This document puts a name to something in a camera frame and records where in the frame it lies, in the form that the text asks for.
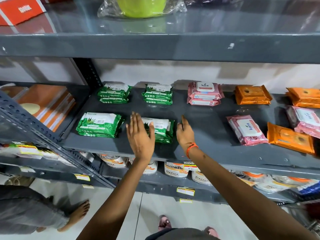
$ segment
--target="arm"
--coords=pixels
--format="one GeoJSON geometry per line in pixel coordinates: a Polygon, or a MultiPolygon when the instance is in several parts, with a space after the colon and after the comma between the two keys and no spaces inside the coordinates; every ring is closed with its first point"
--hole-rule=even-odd
{"type": "Polygon", "coordinates": [[[84,227],[77,240],[105,240],[106,238],[116,240],[119,234],[140,177],[148,166],[155,148],[153,123],[149,126],[149,137],[141,116],[133,112],[130,125],[126,127],[130,146],[136,158],[132,167],[84,227]]]}
{"type": "MultiPolygon", "coordinates": [[[[184,116],[182,124],[178,124],[177,139],[184,152],[195,142],[194,132],[184,116]]],[[[277,204],[238,179],[197,147],[189,150],[189,157],[258,239],[316,240],[310,231],[277,204]]]]}

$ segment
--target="stack of green wipes packs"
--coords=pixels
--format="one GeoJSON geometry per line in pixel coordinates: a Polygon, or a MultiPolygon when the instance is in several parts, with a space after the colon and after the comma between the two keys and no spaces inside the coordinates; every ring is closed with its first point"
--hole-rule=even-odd
{"type": "Polygon", "coordinates": [[[110,84],[106,83],[98,91],[100,101],[107,104],[126,104],[131,86],[126,84],[110,84]]]}
{"type": "Polygon", "coordinates": [[[142,93],[147,103],[172,104],[172,87],[170,85],[146,84],[146,91],[142,93]]]}
{"type": "Polygon", "coordinates": [[[155,142],[172,143],[174,136],[174,120],[142,118],[144,127],[149,134],[149,124],[153,122],[155,142]]]}
{"type": "Polygon", "coordinates": [[[121,115],[114,113],[84,113],[76,131],[82,136],[115,138],[122,125],[121,115]]]}

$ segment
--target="tile grout line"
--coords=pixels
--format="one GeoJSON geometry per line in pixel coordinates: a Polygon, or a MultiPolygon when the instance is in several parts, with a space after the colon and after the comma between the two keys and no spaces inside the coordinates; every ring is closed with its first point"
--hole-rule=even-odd
{"type": "Polygon", "coordinates": [[[133,240],[135,240],[135,239],[136,239],[136,233],[137,233],[137,227],[138,227],[138,221],[139,221],[139,215],[140,215],[140,209],[141,209],[142,197],[143,197],[143,193],[141,194],[141,201],[140,201],[140,206],[139,206],[139,212],[138,212],[138,218],[137,218],[136,230],[134,231],[134,238],[133,238],[133,240]]]}

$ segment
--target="pink wet wipes pack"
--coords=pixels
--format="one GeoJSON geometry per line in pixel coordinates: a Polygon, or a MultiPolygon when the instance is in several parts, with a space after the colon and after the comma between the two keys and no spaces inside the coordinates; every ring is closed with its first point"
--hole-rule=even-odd
{"type": "Polygon", "coordinates": [[[295,132],[320,139],[320,119],[312,109],[287,106],[287,116],[295,132]]]}
{"type": "Polygon", "coordinates": [[[192,99],[218,100],[224,98],[220,84],[200,81],[189,83],[188,96],[192,99]]]}
{"type": "Polygon", "coordinates": [[[202,98],[190,98],[186,99],[186,103],[191,105],[203,105],[203,106],[215,106],[221,104],[220,99],[212,100],[212,99],[202,99],[202,98]]]}
{"type": "Polygon", "coordinates": [[[250,115],[228,116],[227,120],[242,145],[269,143],[250,115]]]}

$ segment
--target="person's left hand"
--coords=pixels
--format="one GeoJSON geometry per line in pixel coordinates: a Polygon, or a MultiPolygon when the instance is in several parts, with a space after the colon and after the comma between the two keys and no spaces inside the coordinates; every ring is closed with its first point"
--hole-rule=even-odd
{"type": "Polygon", "coordinates": [[[126,124],[127,136],[136,159],[150,162],[155,150],[155,128],[153,122],[149,125],[149,136],[144,128],[141,116],[132,112],[130,125],[126,124]]]}

